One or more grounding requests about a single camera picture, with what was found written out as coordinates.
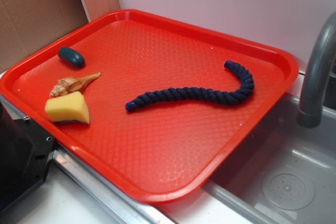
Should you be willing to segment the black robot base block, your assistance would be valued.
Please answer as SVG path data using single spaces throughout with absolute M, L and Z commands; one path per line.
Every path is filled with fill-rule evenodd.
M 1 105 L 1 213 L 45 182 L 54 146 L 36 121 L 13 119 Z

